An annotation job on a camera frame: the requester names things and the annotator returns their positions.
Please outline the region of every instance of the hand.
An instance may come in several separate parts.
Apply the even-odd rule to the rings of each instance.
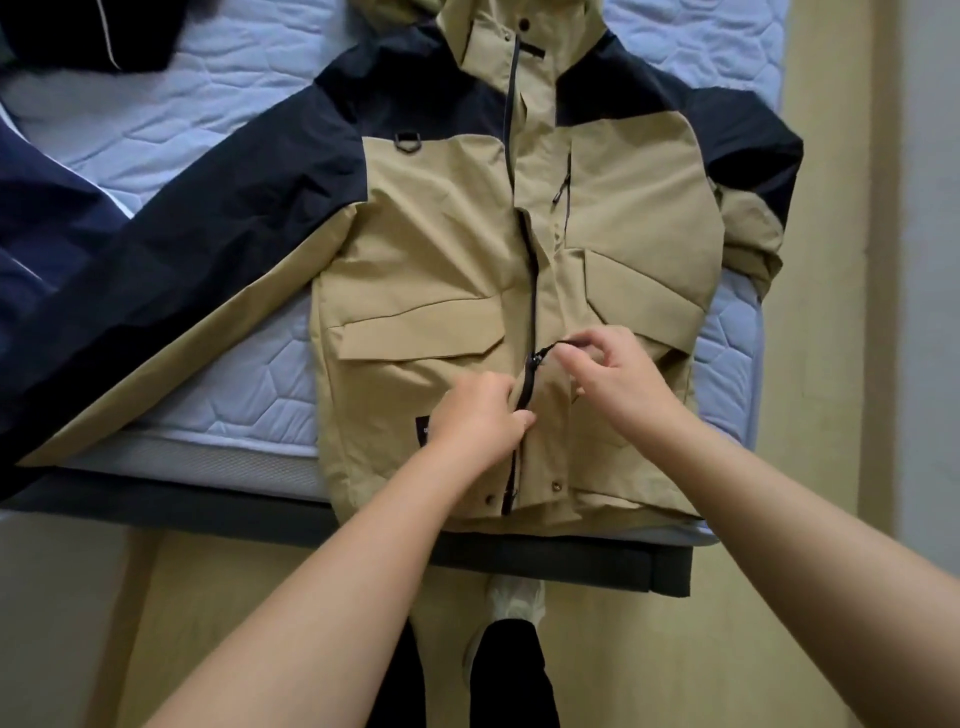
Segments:
[[[514,384],[495,372],[461,375],[430,415],[428,445],[453,449],[477,475],[503,460],[537,419],[526,409],[511,411]]]
[[[666,416],[687,411],[628,328],[588,328],[569,340],[589,347],[558,344],[552,355],[576,380],[579,392],[631,442],[636,443],[637,437],[646,434],[645,428],[656,426]],[[594,361],[589,350],[599,354],[603,363]]]

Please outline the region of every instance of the black pants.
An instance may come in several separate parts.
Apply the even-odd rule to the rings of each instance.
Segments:
[[[487,627],[470,672],[470,728],[559,728],[553,686],[543,668],[533,624],[503,619]],[[397,725],[426,726],[423,667],[410,622],[367,721],[367,728]]]

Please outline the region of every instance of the pocket flap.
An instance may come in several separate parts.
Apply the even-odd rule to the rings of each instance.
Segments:
[[[707,314],[652,278],[605,255],[584,251],[587,301],[605,324],[693,354]]]
[[[342,361],[411,361],[488,352],[503,340],[500,297],[444,301],[344,326]]]

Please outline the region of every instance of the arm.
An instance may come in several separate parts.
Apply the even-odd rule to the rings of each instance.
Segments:
[[[149,728],[362,726],[447,515],[533,423],[513,379],[465,375],[430,441],[160,707]]]
[[[702,423],[625,328],[554,351],[686,494],[767,604],[870,726],[960,725],[960,581]]]

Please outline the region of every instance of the light blue mattress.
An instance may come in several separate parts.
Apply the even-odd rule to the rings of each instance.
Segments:
[[[692,85],[780,98],[789,0],[607,0],[632,52]],[[368,30],[346,0],[222,0],[188,20],[160,74],[21,74],[0,100],[41,151],[136,212],[191,161],[307,85]],[[141,421],[78,458],[100,472],[326,498],[304,292]],[[701,416],[752,447],[763,322],[756,291],[724,272],[695,353]],[[629,538],[707,543],[703,527]]]

